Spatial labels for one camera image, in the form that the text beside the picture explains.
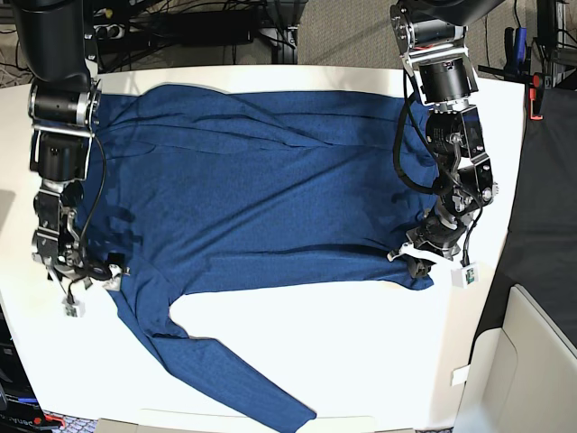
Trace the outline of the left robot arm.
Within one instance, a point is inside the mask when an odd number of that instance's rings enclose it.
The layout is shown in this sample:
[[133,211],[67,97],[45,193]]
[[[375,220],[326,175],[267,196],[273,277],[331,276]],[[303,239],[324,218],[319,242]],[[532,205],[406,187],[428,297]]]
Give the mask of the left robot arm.
[[[407,231],[405,243],[388,255],[389,261],[406,258],[414,278],[426,277],[436,264],[450,269],[457,287],[481,278],[469,255],[471,235],[498,186],[478,109],[470,102],[478,85],[465,37],[471,23],[497,6],[496,1],[398,1],[389,9],[404,91],[393,166],[407,187],[436,199],[420,225]],[[438,176],[429,187],[402,168],[406,124],[414,126],[436,164]]]

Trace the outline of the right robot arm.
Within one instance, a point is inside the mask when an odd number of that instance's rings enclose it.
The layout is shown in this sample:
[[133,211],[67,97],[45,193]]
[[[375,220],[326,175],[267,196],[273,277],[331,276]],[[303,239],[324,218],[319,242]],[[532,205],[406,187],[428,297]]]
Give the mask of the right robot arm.
[[78,223],[101,97],[94,11],[88,1],[13,1],[15,28],[32,72],[29,169],[41,177],[33,206],[32,258],[55,282],[102,281],[118,288],[123,266],[88,251]]

